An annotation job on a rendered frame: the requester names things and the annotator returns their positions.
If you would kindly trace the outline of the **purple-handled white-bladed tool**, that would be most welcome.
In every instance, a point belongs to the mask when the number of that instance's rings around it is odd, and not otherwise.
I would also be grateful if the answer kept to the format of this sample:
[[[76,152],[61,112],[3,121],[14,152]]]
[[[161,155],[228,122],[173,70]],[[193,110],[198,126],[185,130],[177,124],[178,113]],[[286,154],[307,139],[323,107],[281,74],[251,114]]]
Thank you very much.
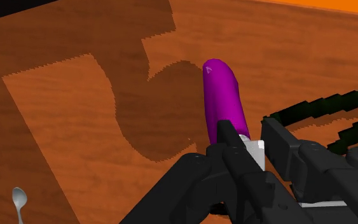
[[[202,73],[205,120],[210,143],[217,143],[217,122],[229,120],[247,151],[265,170],[265,143],[263,140],[251,140],[233,71],[222,60],[209,59],[203,64]]]

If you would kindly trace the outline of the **silver spoon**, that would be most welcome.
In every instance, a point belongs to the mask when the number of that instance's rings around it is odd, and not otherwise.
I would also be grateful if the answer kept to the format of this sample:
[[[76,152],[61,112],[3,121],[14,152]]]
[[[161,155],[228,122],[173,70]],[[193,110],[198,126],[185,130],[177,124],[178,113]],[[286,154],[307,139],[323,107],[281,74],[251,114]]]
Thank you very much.
[[[12,201],[15,205],[17,216],[18,216],[18,224],[24,224],[22,215],[21,215],[21,209],[26,205],[27,203],[27,195],[26,193],[19,187],[14,187],[12,189]]]

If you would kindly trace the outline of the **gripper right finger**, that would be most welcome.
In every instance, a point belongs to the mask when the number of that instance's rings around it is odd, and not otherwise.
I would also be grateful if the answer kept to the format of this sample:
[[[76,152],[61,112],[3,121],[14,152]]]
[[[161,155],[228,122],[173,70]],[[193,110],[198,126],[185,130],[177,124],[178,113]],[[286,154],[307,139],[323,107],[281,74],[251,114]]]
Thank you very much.
[[[314,141],[299,140],[274,118],[262,122],[265,154],[313,224],[358,224],[358,168]]]

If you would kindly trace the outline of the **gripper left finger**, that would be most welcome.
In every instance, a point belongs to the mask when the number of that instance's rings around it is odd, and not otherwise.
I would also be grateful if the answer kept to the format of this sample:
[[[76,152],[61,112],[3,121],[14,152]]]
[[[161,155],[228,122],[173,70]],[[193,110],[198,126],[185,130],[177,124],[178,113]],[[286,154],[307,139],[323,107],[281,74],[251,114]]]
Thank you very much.
[[[207,153],[183,155],[120,224],[201,224],[217,207],[232,224],[275,224],[275,183],[229,120]]]

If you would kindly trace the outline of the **dark green tongs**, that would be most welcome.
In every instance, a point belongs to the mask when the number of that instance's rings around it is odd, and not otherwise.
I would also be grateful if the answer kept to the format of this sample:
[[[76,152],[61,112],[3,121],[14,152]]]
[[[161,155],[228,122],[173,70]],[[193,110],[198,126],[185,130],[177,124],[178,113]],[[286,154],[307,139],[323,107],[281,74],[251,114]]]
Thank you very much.
[[[339,111],[349,112],[358,108],[358,90],[346,94],[334,94],[327,98],[319,98],[312,102],[302,101],[293,106],[268,115],[276,119],[283,126],[288,126],[309,117],[318,118],[324,115],[332,115]],[[358,143],[358,122],[348,129],[338,133],[339,140],[329,144],[327,149],[337,155],[344,155],[348,147]]]

